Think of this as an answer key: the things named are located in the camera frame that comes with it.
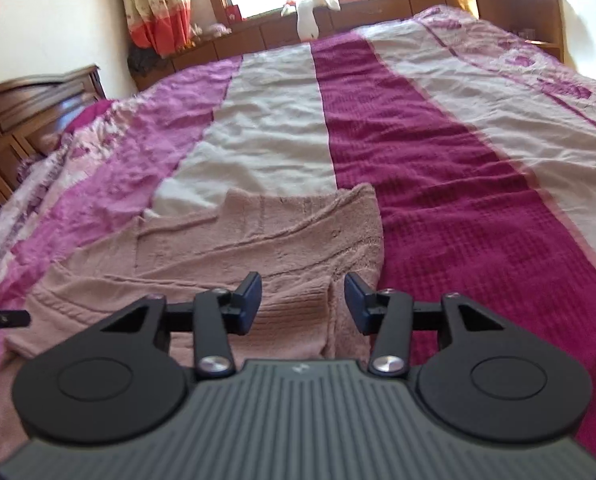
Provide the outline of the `dark bag on cabinet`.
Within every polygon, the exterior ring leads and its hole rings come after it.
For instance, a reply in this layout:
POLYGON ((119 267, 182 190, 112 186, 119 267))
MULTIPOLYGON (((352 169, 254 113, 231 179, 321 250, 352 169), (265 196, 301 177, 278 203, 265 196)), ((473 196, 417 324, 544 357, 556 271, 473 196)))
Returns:
POLYGON ((127 64, 134 79, 159 80, 174 73, 168 58, 161 58, 151 47, 141 48, 136 44, 130 45, 127 64))

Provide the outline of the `small red box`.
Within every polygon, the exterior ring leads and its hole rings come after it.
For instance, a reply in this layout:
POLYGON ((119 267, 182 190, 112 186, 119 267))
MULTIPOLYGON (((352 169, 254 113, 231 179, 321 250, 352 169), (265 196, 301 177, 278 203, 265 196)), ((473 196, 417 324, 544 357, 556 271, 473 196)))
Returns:
POLYGON ((243 18, 241 17, 241 13, 239 10, 239 6, 237 6, 237 4, 230 4, 229 6, 225 6, 224 11, 229 24, 236 24, 243 21, 243 18))

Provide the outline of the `dark wooden headboard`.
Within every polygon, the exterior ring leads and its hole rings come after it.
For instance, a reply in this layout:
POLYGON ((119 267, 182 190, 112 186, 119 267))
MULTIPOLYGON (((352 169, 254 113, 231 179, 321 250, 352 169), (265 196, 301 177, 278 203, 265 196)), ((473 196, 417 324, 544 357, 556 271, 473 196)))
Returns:
POLYGON ((95 65, 0 83, 0 208, 19 186, 20 163, 51 154, 74 118, 105 98, 95 65))

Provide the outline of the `purple floral folded quilt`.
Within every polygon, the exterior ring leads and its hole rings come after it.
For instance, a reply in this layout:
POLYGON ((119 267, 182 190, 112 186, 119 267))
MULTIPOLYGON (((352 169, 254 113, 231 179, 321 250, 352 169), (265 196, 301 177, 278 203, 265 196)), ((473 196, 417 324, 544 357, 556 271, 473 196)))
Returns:
POLYGON ((48 190, 64 169, 72 144, 74 134, 65 133, 51 155, 28 165, 25 179, 0 209, 0 263, 18 241, 26 224, 38 214, 48 190))

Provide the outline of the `white plush toy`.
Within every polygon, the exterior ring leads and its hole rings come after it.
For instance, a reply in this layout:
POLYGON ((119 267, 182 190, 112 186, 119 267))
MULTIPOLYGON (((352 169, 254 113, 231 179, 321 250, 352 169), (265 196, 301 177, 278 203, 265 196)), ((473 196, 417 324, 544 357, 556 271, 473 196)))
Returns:
POLYGON ((339 11, 340 3, 338 0, 288 1, 281 9, 281 16, 296 14, 297 35, 301 42, 309 42, 319 38, 319 25, 315 18, 317 8, 339 11))

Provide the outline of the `dusty pink knitted sweater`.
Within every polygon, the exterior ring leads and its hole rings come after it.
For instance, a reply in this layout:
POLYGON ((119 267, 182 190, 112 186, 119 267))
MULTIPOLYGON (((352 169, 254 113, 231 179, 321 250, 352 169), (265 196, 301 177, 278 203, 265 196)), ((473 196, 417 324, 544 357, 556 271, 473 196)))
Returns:
POLYGON ((131 220, 53 263, 18 300, 31 325, 8 333, 0 359, 0 460, 25 442, 10 388, 28 359, 149 294, 185 302, 206 289, 262 278, 251 331, 232 339, 248 359, 366 361, 368 340, 343 299, 345 274, 375 284, 383 226, 369 184, 329 195, 228 192, 220 206, 182 217, 131 220))

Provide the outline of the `cream and red floral curtain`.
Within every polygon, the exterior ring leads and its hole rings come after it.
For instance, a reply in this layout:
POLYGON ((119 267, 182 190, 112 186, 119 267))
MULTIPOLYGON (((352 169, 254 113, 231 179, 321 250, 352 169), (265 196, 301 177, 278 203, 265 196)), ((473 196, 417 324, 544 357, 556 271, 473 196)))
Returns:
POLYGON ((191 44, 191 0, 122 0, 130 38, 161 58, 191 44))

